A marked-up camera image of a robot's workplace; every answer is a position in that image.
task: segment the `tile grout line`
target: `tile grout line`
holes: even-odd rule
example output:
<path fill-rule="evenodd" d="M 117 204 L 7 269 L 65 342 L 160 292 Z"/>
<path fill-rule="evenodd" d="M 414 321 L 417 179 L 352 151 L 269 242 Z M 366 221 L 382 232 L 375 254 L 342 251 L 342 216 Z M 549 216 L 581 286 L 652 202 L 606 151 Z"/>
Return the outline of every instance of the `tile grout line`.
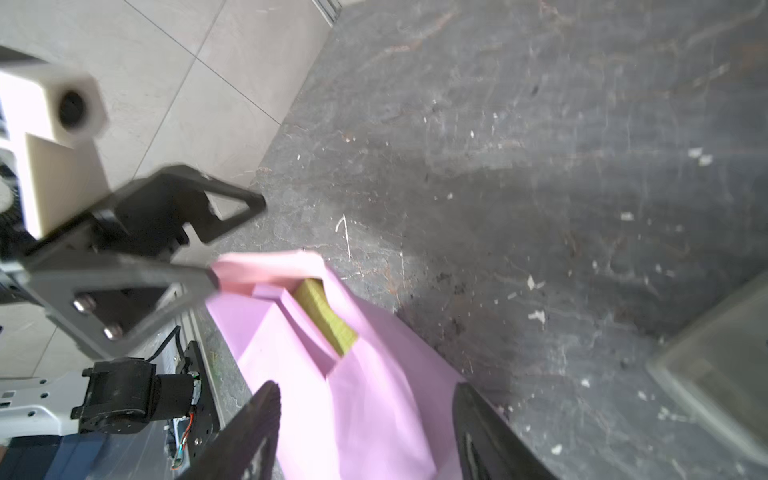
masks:
<path fill-rule="evenodd" d="M 35 372 L 38 371 L 38 368 L 40 367 L 40 364 L 43 361 L 43 357 L 45 356 L 45 353 L 48 351 L 48 347 L 51 346 L 51 342 L 53 342 L 53 335 L 56 335 L 56 332 L 58 331 L 58 326 L 56 326 L 53 329 L 53 333 L 51 334 L 51 338 L 48 339 L 48 343 L 45 344 L 45 348 L 43 349 L 43 354 L 40 355 L 40 359 L 38 360 L 37 364 L 35 365 L 35 369 L 32 370 L 32 378 L 35 377 Z"/>
<path fill-rule="evenodd" d="M 213 70 L 211 67 L 205 64 L 202 60 L 200 60 L 197 56 L 200 54 L 201 51 L 203 51 L 203 46 L 205 45 L 205 42 L 208 40 L 208 36 L 210 35 L 211 31 L 214 29 L 214 25 L 216 24 L 216 21 L 219 19 L 219 16 L 221 16 L 221 12 L 224 10 L 224 6 L 227 4 L 229 0 L 223 0 L 221 2 L 221 6 L 219 7 L 219 11 L 216 13 L 216 16 L 214 17 L 214 20 L 210 23 L 210 26 L 208 27 L 208 31 L 205 32 L 205 37 L 203 37 L 203 41 L 200 43 L 200 47 L 197 49 L 197 53 L 192 53 L 191 51 L 187 50 L 186 47 L 184 47 L 181 43 L 179 43 L 176 38 L 174 38 L 172 35 L 170 35 L 167 31 L 163 30 L 158 24 L 151 21 L 149 17 L 147 17 L 144 13 L 141 12 L 138 8 L 134 7 L 128 0 L 123 0 L 128 6 L 130 6 L 132 9 L 134 9 L 139 15 L 147 19 L 147 22 L 150 22 L 152 25 L 154 25 L 158 30 L 162 31 L 168 38 L 175 41 L 177 45 L 182 47 L 185 52 L 192 55 L 192 64 L 187 69 L 187 73 L 184 75 L 184 78 L 181 80 L 181 83 L 179 84 L 179 89 L 176 90 L 176 94 L 174 95 L 174 98 L 170 101 L 170 104 L 168 105 L 168 109 L 165 111 L 165 115 L 163 115 L 163 119 L 160 121 L 160 124 L 157 126 L 157 130 L 154 132 L 154 135 L 152 135 L 152 140 L 150 140 L 149 145 L 147 146 L 147 150 L 144 151 L 144 155 L 141 157 L 141 161 L 139 162 L 139 165 L 136 167 L 136 171 L 134 171 L 133 176 L 131 179 L 134 179 L 136 177 L 136 174 L 138 174 L 139 169 L 141 169 L 141 165 L 144 163 L 144 160 L 147 158 L 147 154 L 149 153 L 149 149 L 152 147 L 152 144 L 154 143 L 155 138 L 157 138 L 157 134 L 160 133 L 160 129 L 163 127 L 163 123 L 165 123 L 165 119 L 168 117 L 168 114 L 170 113 L 170 109 L 174 106 L 174 102 L 179 96 L 179 93 L 181 92 L 181 88 L 184 86 L 184 82 L 187 80 L 187 77 L 190 74 L 190 71 L 192 71 L 192 67 L 194 66 L 195 61 L 199 61 L 201 64 L 205 65 L 205 68 L 212 71 L 218 78 L 221 78 L 224 80 L 224 82 L 232 87 L 237 93 L 243 96 L 246 100 L 248 100 L 251 104 L 253 104 L 256 108 L 261 110 L 267 117 L 269 117 L 273 122 L 275 122 L 278 125 L 281 125 L 281 123 L 277 120 L 275 120 L 272 115 L 268 114 L 263 108 L 261 108 L 259 105 L 256 104 L 255 101 L 248 98 L 242 91 L 235 88 L 234 85 L 232 85 L 226 78 L 222 77 L 218 74 L 215 70 Z"/>
<path fill-rule="evenodd" d="M 258 105 L 258 104 L 255 102 L 255 101 L 253 101 L 253 100 L 251 100 L 250 98 L 248 98 L 248 96 L 247 96 L 247 95 L 245 95 L 245 94 L 244 94 L 242 91 L 240 91 L 240 90 L 237 90 L 237 87 L 235 87 L 234 85 L 232 85 L 232 84 L 231 84 L 231 83 L 230 83 L 230 82 L 229 82 L 229 81 L 228 81 L 226 78 L 224 78 L 224 77 L 222 77 L 221 75 L 219 75 L 219 72 L 217 72 L 217 71 L 213 70 L 213 69 L 212 69 L 211 67 L 209 67 L 209 66 L 208 66 L 208 65 L 207 65 L 207 64 L 206 64 L 204 61 L 200 60 L 199 58 L 197 59 L 197 61 L 199 61 L 201 64 L 205 65 L 205 68 L 207 68 L 208 70 L 212 71 L 212 72 L 213 72 L 213 73 L 214 73 L 214 74 L 215 74 L 215 75 L 216 75 L 218 78 L 221 78 L 222 80 L 224 80 L 224 83 L 226 83 L 227 85 L 229 85 L 230 87 L 232 87 L 232 89 L 233 89 L 233 90 L 235 90 L 237 93 L 239 93 L 240 95 L 242 95 L 242 96 L 243 96 L 243 98 L 245 98 L 245 99 L 246 99 L 246 100 L 248 100 L 248 101 L 249 101 L 251 104 L 253 104 L 253 106 L 254 106 L 254 107 L 256 107 L 256 108 L 258 108 L 259 110 L 261 110 L 261 111 L 262 111 L 262 113 L 264 113 L 264 114 L 265 114 L 267 117 L 269 117 L 269 118 L 270 118 L 270 120 L 272 120 L 273 122 L 275 122 L 275 123 L 276 123 L 276 124 L 278 124 L 278 125 L 281 125 L 281 123 L 280 123 L 279 121 L 275 120 L 275 119 L 274 119 L 274 117 L 273 117 L 272 115 L 268 114 L 268 113 L 266 112 L 266 110 L 264 110 L 263 108 L 261 108 L 261 107 L 260 107 L 260 106 L 259 106 L 259 105 Z"/>
<path fill-rule="evenodd" d="M 131 4 L 131 3 L 130 3 L 128 0 L 123 0 L 123 2 L 127 3 L 127 4 L 128 4 L 128 6 L 129 6 L 129 7 L 131 7 L 132 9 L 134 9 L 134 10 L 135 10 L 135 11 L 136 11 L 136 12 L 137 12 L 139 15 L 141 15 L 141 16 L 142 16 L 142 17 L 144 17 L 144 18 L 146 18 L 146 19 L 147 19 L 147 22 L 150 22 L 152 25 L 154 25 L 155 27 L 157 27 L 157 30 L 160 30 L 160 31 L 162 31 L 162 32 L 163 32 L 163 33 L 164 33 L 164 34 L 165 34 L 165 35 L 166 35 L 168 38 L 170 38 L 171 40 L 175 41 L 175 42 L 176 42 L 176 44 L 177 44 L 177 45 L 179 45 L 180 47 L 182 47 L 182 48 L 183 48 L 183 49 L 184 49 L 184 50 L 185 50 L 185 51 L 186 51 L 188 54 L 190 54 L 190 55 L 192 55 L 193 57 L 197 58 L 197 55 L 195 55 L 195 54 L 194 54 L 194 53 L 192 53 L 191 51 L 187 50 L 187 47 L 185 47 L 185 46 L 183 46 L 181 43 L 179 43 L 179 41 L 178 41 L 176 38 L 174 38 L 173 36 L 171 36 L 171 35 L 170 35 L 170 34 L 169 34 L 167 31 L 163 30 L 163 29 L 162 29 L 162 28 L 161 28 L 161 27 L 160 27 L 158 24 L 156 24 L 155 22 L 151 21 L 149 17 L 147 17 L 147 16 L 146 16 L 144 13 L 142 13 L 142 12 L 141 12 L 141 10 L 139 10 L 139 9 L 138 9 L 138 8 L 136 8 L 136 7 L 134 7 L 134 6 L 133 6 L 133 5 L 132 5 L 132 4 Z"/>
<path fill-rule="evenodd" d="M 216 16 L 214 17 L 214 20 L 210 23 L 208 26 L 208 31 L 205 32 L 205 36 L 203 37 L 203 41 L 200 43 L 200 47 L 197 49 L 197 53 L 194 54 L 194 57 L 197 58 L 197 56 L 200 54 L 200 52 L 203 51 L 203 46 L 205 46 L 205 42 L 208 40 L 208 35 L 213 31 L 214 25 L 216 24 L 216 21 L 219 19 L 219 16 L 221 15 L 221 12 L 224 11 L 224 6 L 227 4 L 229 0 L 221 0 L 221 6 L 219 7 L 219 11 L 216 12 Z"/>
<path fill-rule="evenodd" d="M 168 109 L 165 111 L 165 115 L 163 115 L 163 119 L 160 120 L 160 123 L 157 126 L 157 130 L 154 131 L 154 135 L 152 135 L 152 140 L 150 140 L 149 144 L 147 144 L 147 150 L 145 150 L 144 151 L 144 155 L 141 156 L 141 161 L 139 162 L 139 165 L 136 166 L 136 171 L 134 171 L 134 174 L 131 177 L 132 180 L 134 178 L 136 178 L 136 174 L 139 173 L 139 169 L 141 169 L 141 165 L 144 163 L 144 160 L 147 159 L 147 154 L 149 153 L 149 149 L 152 148 L 152 144 L 154 143 L 154 140 L 157 138 L 157 134 L 160 133 L 160 129 L 163 127 L 163 124 L 165 123 L 165 119 L 168 118 L 168 114 L 170 113 L 170 109 L 174 106 L 174 102 L 179 97 L 179 93 L 181 93 L 181 88 L 184 87 L 184 82 L 186 82 L 187 81 L 187 77 L 190 76 L 190 72 L 192 71 L 192 67 L 194 66 L 194 62 L 195 61 L 198 61 L 198 60 L 197 60 L 196 57 L 193 56 L 192 57 L 192 61 L 190 62 L 190 67 L 187 69 L 187 73 L 185 73 L 184 77 L 181 79 L 181 83 L 179 84 L 179 88 L 176 90 L 176 94 L 170 100 L 170 103 L 168 104 Z"/>

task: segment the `metal bolt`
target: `metal bolt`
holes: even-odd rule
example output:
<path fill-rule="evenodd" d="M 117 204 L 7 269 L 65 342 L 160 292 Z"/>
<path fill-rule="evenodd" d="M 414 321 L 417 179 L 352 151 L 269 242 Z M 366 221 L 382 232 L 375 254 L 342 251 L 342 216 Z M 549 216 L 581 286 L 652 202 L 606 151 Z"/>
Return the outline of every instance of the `metal bolt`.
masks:
<path fill-rule="evenodd" d="M 70 90 L 59 102 L 58 120 L 67 130 L 80 127 L 86 118 L 86 110 L 83 97 L 78 92 Z"/>
<path fill-rule="evenodd" d="M 72 306 L 80 313 L 91 313 L 96 310 L 96 300 L 90 295 L 78 295 L 74 298 Z"/>
<path fill-rule="evenodd" d="M 123 336 L 123 329 L 119 325 L 110 325 L 104 329 L 104 335 L 110 340 L 119 339 Z"/>

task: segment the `yellow sponge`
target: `yellow sponge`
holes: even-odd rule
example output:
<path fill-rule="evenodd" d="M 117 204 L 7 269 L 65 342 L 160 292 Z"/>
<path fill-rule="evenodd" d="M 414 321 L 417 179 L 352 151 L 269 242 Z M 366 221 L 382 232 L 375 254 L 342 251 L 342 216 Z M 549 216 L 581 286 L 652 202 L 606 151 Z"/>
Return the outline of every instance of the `yellow sponge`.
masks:
<path fill-rule="evenodd" d="M 304 280 L 293 292 L 293 298 L 317 325 L 333 349 L 339 355 L 345 356 L 357 340 L 357 332 L 331 310 L 323 282 L 314 278 Z"/>

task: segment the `white floor tile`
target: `white floor tile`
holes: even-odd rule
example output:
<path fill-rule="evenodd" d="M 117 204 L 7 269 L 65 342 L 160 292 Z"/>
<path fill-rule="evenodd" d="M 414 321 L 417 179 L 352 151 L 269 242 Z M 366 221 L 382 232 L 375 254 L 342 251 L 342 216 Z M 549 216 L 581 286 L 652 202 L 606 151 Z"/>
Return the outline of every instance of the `white floor tile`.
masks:
<path fill-rule="evenodd" d="M 56 326 L 24 303 L 0 307 L 0 326 L 0 378 L 32 376 Z"/>
<path fill-rule="evenodd" d="M 198 58 L 282 122 L 329 32 L 311 0 L 227 0 Z"/>
<path fill-rule="evenodd" d="M 168 164 L 189 164 L 247 186 L 278 128 L 256 105 L 195 61 L 138 174 Z"/>
<path fill-rule="evenodd" d="M 224 0 L 126 0 L 196 54 Z"/>
<path fill-rule="evenodd" d="M 197 234 L 191 225 L 187 225 L 184 228 L 187 232 L 187 236 L 190 238 L 190 244 L 188 247 L 180 249 L 173 259 L 174 263 L 182 263 L 184 265 L 194 266 L 207 266 L 210 265 L 216 258 L 222 253 L 216 248 L 216 241 L 210 245 L 206 245 L 197 238 Z"/>
<path fill-rule="evenodd" d="M 66 372 L 87 369 L 93 365 L 94 360 L 81 352 L 64 330 L 56 329 L 33 376 L 58 377 Z"/>
<path fill-rule="evenodd" d="M 193 60 L 124 0 L 7 0 L 0 44 L 97 79 L 110 117 L 98 147 L 113 185 L 133 177 Z"/>

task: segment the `red wire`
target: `red wire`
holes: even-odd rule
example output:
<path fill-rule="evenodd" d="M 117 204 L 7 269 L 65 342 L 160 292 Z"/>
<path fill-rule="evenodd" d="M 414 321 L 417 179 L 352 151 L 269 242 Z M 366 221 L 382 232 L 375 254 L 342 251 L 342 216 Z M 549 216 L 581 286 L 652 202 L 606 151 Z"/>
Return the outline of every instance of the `red wire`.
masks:
<path fill-rule="evenodd" d="M 184 430 L 184 434 L 181 436 L 181 448 L 186 449 L 187 448 L 187 435 L 190 433 L 190 428 L 192 427 L 192 421 L 194 420 L 194 414 L 190 412 L 190 422 L 187 423 L 187 429 Z"/>

